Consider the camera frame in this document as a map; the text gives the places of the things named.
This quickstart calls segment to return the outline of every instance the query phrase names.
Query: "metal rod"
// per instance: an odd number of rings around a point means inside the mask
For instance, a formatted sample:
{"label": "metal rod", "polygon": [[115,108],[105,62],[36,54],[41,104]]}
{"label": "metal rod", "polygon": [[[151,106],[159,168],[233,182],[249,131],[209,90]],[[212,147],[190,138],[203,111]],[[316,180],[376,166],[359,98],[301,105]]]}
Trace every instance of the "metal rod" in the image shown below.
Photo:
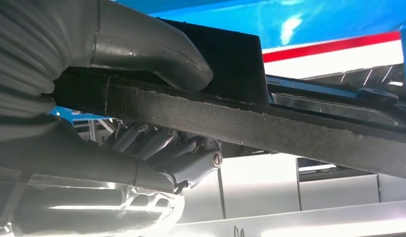
{"label": "metal rod", "polygon": [[146,131],[146,129],[148,129],[147,125],[132,124],[129,126],[127,131],[115,141],[113,149],[119,152],[124,152],[126,148],[136,139],[139,133]]}
{"label": "metal rod", "polygon": [[94,120],[88,120],[89,134],[91,135],[91,140],[98,142],[97,138],[97,127],[95,126]]}
{"label": "metal rod", "polygon": [[103,125],[103,127],[105,129],[107,129],[107,131],[109,131],[110,133],[113,133],[116,129],[113,127],[113,125],[107,121],[107,120],[102,120],[102,119],[98,119],[97,120],[101,125]]}

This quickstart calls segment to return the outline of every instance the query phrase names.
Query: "bolt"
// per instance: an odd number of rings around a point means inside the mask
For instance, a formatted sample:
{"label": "bolt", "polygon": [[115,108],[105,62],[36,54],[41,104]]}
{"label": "bolt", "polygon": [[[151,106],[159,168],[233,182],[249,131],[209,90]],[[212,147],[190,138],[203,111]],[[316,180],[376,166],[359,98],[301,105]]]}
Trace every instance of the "bolt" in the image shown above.
{"label": "bolt", "polygon": [[168,130],[168,135],[171,137],[171,136],[174,136],[174,134],[175,134],[175,131],[174,130]]}
{"label": "bolt", "polygon": [[141,124],[138,126],[138,132],[144,132],[148,129],[148,126],[146,124]]}
{"label": "bolt", "polygon": [[215,153],[213,155],[213,165],[217,168],[222,164],[223,156],[221,153]]}

